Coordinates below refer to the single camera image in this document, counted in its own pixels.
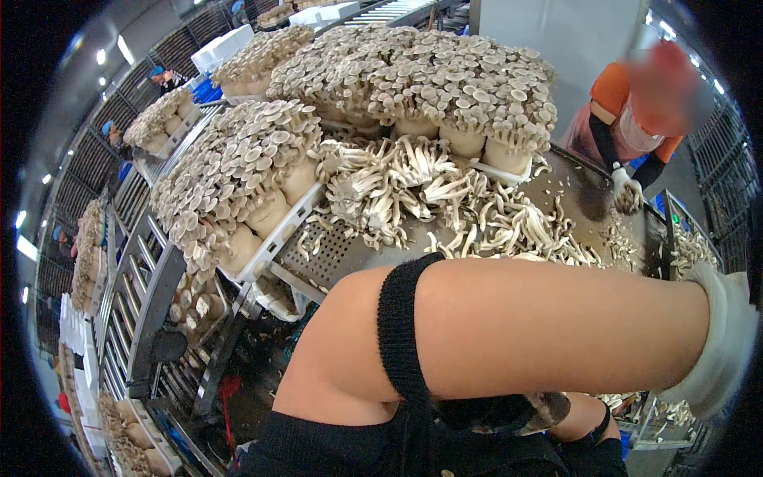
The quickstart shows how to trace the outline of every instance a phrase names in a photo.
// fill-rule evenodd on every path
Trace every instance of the gloved hand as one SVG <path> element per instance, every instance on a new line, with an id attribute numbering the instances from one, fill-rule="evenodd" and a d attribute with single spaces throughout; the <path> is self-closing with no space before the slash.
<path id="1" fill-rule="evenodd" d="M 686 399 L 698 419 L 722 421 L 741 391 L 760 316 L 749 304 L 747 275 L 743 272 L 725 276 L 708 263 L 699 262 L 684 281 L 698 283 L 707 293 L 710 329 L 697 364 L 659 398 L 667 403 Z"/>
<path id="2" fill-rule="evenodd" d="M 644 194 L 639 181 L 628 177 L 625 167 L 619 162 L 614 163 L 612 180 L 614 181 L 615 207 L 624 214 L 632 214 L 644 204 Z"/>

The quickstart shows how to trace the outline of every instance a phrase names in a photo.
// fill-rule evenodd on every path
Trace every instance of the worker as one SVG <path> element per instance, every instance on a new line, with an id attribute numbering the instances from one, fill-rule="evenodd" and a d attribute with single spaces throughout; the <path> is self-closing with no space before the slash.
<path id="1" fill-rule="evenodd" d="M 231 13 L 233 13 L 233 27 L 238 28 L 243 26 L 244 24 L 249 23 L 249 18 L 246 15 L 246 7 L 243 4 L 243 0 L 238 0 L 237 2 L 234 2 L 233 6 L 230 7 Z"/>
<path id="2" fill-rule="evenodd" d="M 113 120 L 110 119 L 103 123 L 101 132 L 104 136 L 108 137 L 108 143 L 124 162 L 132 163 L 135 159 L 156 160 L 156 157 L 148 154 L 142 147 L 132 147 L 130 144 L 125 143 L 122 138 L 122 131 L 117 129 Z"/>
<path id="3" fill-rule="evenodd" d="M 53 229 L 53 239 L 58 242 L 58 250 L 62 257 L 69 260 L 77 257 L 77 244 L 74 237 L 66 235 L 60 225 Z"/>
<path id="4" fill-rule="evenodd" d="M 654 389 L 712 420 L 736 398 L 758 320 L 746 276 L 706 263 L 682 282 L 441 253 L 356 272 L 307 323 L 233 475 L 626 475 L 617 427 L 588 396 L 559 394 L 557 416 L 532 405 L 510 419 L 494 404 Z M 639 326 L 625 336 L 623 323 Z M 636 355 L 623 372 L 617 357 Z M 451 400 L 509 425 L 444 429 L 435 406 Z M 556 422 L 549 438 L 522 435 L 538 421 Z"/>
<path id="5" fill-rule="evenodd" d="M 601 163 L 612 174 L 616 196 L 629 192 L 643 203 L 642 190 L 665 164 L 696 121 L 691 109 L 703 90 L 687 54 L 660 40 L 645 58 L 610 63 L 591 87 L 561 140 L 566 149 Z M 648 155 L 628 177 L 624 166 Z"/>
<path id="6" fill-rule="evenodd" d="M 154 66 L 148 74 L 151 81 L 155 82 L 162 89 L 161 94 L 171 92 L 173 89 L 183 86 L 188 78 L 176 72 L 173 69 L 164 70 L 161 66 Z"/>

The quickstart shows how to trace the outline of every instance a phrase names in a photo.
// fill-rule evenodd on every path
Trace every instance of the bare arm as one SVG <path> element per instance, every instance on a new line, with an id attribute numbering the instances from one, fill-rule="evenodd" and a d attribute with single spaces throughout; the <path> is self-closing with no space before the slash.
<path id="1" fill-rule="evenodd" d="M 400 396 L 378 351 L 376 310 L 391 267 L 354 273 L 306 326 L 273 410 L 310 421 L 388 421 Z M 623 307 L 627 289 L 638 304 Z M 568 390 L 667 388 L 699 358 L 707 297 L 691 282 L 522 260 L 438 262 L 420 277 L 416 341 L 429 390 L 441 399 Z M 623 324 L 635 324 L 626 340 Z M 638 353 L 621 373 L 612 356 Z"/>

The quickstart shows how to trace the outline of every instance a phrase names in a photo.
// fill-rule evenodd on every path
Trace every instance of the pink apron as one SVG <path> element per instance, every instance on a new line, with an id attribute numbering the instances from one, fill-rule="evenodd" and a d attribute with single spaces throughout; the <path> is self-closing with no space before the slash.
<path id="1" fill-rule="evenodd" d="M 594 135 L 588 126 L 590 117 L 591 103 L 588 102 L 575 113 L 565 135 L 562 136 L 559 142 L 566 150 L 596 160 L 601 165 L 607 166 L 599 154 L 599 149 L 594 141 Z M 623 109 L 623 113 L 612 123 L 610 130 L 612 131 L 615 149 L 617 150 L 617 157 L 623 165 L 644 154 L 651 153 L 665 139 L 665 136 L 650 136 L 636 122 L 630 107 L 630 95 L 628 96 L 628 102 Z"/>

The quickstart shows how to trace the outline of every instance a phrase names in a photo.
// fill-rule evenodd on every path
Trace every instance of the blue hat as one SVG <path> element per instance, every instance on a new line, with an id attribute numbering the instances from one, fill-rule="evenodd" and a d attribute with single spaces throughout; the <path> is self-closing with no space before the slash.
<path id="1" fill-rule="evenodd" d="M 111 131 L 111 126 L 113 125 L 114 125 L 114 122 L 111 119 L 103 123 L 103 126 L 101 126 L 101 132 L 103 133 L 104 136 L 108 136 L 108 132 Z"/>
<path id="2" fill-rule="evenodd" d="M 162 68 L 161 66 L 154 66 L 153 69 L 151 70 L 151 73 L 148 74 L 148 77 L 151 78 L 153 76 L 160 75 L 162 73 L 164 73 L 164 68 Z"/>

